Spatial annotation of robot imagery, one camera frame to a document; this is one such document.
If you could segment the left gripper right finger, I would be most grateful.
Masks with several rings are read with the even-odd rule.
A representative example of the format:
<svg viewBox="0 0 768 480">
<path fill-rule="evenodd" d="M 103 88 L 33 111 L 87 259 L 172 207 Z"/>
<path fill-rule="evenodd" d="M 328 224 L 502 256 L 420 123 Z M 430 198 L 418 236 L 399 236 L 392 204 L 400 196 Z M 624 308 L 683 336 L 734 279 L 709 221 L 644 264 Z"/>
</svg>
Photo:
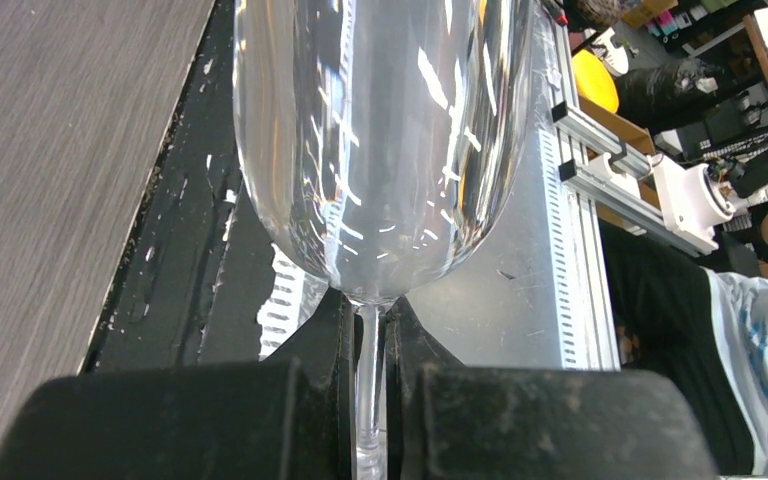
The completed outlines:
<svg viewBox="0 0 768 480">
<path fill-rule="evenodd" d="M 678 389 L 647 371 L 468 367 L 398 300 L 387 319 L 393 479 L 713 479 Z"/>
</svg>

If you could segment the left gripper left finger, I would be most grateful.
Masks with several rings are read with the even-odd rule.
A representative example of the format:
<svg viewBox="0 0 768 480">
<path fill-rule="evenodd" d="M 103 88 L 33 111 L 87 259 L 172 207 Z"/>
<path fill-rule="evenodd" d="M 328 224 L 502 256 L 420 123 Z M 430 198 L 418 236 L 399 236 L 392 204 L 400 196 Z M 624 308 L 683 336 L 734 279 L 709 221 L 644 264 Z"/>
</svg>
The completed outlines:
<svg viewBox="0 0 768 480">
<path fill-rule="evenodd" d="M 0 445 L 0 479 L 347 479 L 353 319 L 329 291 L 262 361 L 48 381 Z"/>
</svg>

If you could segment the clear wine glass back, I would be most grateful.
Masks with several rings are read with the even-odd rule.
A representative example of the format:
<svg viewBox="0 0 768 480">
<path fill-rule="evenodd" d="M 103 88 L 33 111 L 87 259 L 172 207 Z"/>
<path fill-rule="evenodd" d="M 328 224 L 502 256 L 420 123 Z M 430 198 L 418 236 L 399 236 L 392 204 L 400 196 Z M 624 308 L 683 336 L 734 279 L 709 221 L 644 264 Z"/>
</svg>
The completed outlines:
<svg viewBox="0 0 768 480">
<path fill-rule="evenodd" d="M 469 259 L 523 155 L 530 1 L 239 1 L 234 124 L 251 203 L 363 333 L 354 479 L 386 475 L 385 315 Z"/>
</svg>

